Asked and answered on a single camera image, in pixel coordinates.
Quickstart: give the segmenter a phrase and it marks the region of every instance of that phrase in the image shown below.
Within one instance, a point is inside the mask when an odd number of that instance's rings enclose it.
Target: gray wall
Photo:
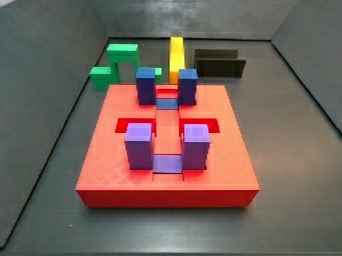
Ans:
[[[300,0],[272,44],[342,131],[340,11],[340,0]]]
[[[84,0],[0,8],[0,247],[105,42]]]
[[[88,0],[109,37],[271,40],[297,0]]]

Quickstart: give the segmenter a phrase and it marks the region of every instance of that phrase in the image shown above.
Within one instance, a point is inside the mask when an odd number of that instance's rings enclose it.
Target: toy block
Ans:
[[[92,87],[94,90],[105,91],[110,84],[117,83],[109,67],[93,67],[89,72]]]
[[[182,136],[181,167],[204,170],[209,148],[209,133],[205,124],[185,124]]]
[[[182,37],[169,40],[169,84],[177,84],[178,69],[185,68]]]
[[[133,66],[134,73],[140,67],[140,56],[137,44],[109,44],[106,55],[110,65],[112,74],[120,82],[118,63],[128,62]]]
[[[154,70],[138,68],[136,72],[136,91],[140,105],[156,104]]]
[[[162,110],[177,109],[177,99],[156,99],[156,109],[162,109]]]
[[[136,56],[138,55],[137,44],[109,44],[106,54],[113,56]]]
[[[128,124],[124,143],[129,169],[150,170],[153,163],[152,125],[146,123]]]
[[[154,83],[162,83],[162,69],[161,68],[152,68],[154,70]]]
[[[177,110],[156,110],[154,154],[180,155],[181,144],[178,136]]]
[[[190,208],[249,205],[259,184],[224,85],[197,86],[196,100],[194,106],[178,106],[178,111],[154,110],[156,106],[137,104],[134,85],[109,87],[76,185],[76,192],[86,207]],[[173,114],[174,119],[178,115],[182,118],[217,120],[220,133],[209,134],[205,171],[185,169],[181,175],[153,174],[152,169],[129,170],[125,134],[114,133],[113,128],[117,117],[136,118],[136,113],[138,118],[154,118],[156,127],[162,113]],[[173,125],[180,144],[177,121]],[[165,138],[173,136],[166,129],[164,134]]]
[[[178,105],[196,104],[197,73],[194,69],[178,70],[177,102]]]
[[[180,155],[153,155],[153,173],[180,174]]]

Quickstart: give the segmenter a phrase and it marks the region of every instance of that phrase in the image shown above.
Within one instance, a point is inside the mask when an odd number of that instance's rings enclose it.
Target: red base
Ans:
[[[176,86],[157,86],[160,88],[176,89]],[[224,86],[198,85],[196,102],[196,106],[180,106],[177,114],[165,111],[161,118],[162,112],[156,111],[154,106],[138,106],[133,85],[109,87],[76,185],[88,207],[249,205],[259,184]],[[182,124],[209,120],[206,170],[184,170],[182,174],[129,170],[124,133],[116,129],[120,118],[154,120],[157,154],[180,154],[177,132],[181,132]]]

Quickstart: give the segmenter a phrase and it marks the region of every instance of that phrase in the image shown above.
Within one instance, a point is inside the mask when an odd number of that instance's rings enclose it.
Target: blue pillar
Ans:
[[[182,136],[181,168],[204,170],[209,148],[209,133],[205,124],[185,124]]]
[[[138,68],[136,72],[136,91],[138,105],[156,104],[154,69]]]
[[[152,124],[129,123],[124,138],[130,170],[152,170]]]
[[[177,104],[196,105],[197,71],[194,69],[178,70]]]

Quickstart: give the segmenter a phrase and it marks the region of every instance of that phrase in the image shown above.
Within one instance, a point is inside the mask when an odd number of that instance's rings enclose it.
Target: yellow block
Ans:
[[[177,84],[178,69],[185,68],[182,37],[170,37],[169,41],[169,84]]]

